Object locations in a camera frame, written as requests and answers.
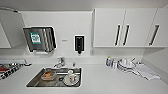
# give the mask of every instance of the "dish rack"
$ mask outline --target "dish rack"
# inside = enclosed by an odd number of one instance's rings
[[[9,77],[26,64],[25,60],[0,60],[0,80]]]

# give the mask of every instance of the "wall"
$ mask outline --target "wall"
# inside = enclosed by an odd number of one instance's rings
[[[157,72],[161,79],[168,84],[168,47],[146,48],[142,62]]]
[[[25,27],[52,26],[55,31],[57,48],[48,55],[36,55],[29,52],[25,43],[12,49],[0,49],[0,59],[54,58],[55,60],[60,56],[81,58],[110,55],[112,57],[137,57],[137,60],[141,60],[145,50],[144,48],[92,48],[92,11],[21,11],[21,14]],[[85,35],[85,51],[81,56],[74,51],[75,35]]]

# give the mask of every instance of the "paper towel dispenser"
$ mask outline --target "paper towel dispenser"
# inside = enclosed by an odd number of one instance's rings
[[[51,52],[56,48],[54,30],[52,27],[23,28],[30,52]]]

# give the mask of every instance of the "faucet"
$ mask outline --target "faucet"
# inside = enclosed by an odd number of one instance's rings
[[[64,57],[60,57],[58,58],[59,59],[59,63],[54,65],[55,68],[61,68],[63,66],[65,66],[65,60],[64,60]]]

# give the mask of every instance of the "wall cabinet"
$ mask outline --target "wall cabinet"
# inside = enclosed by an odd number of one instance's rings
[[[125,9],[95,9],[93,47],[117,47]]]
[[[24,22],[20,13],[0,10],[0,48],[11,48],[25,42]]]
[[[168,46],[168,9],[158,9],[145,47]]]
[[[93,47],[145,47],[157,9],[95,9]]]
[[[127,9],[120,47],[144,47],[157,9]]]

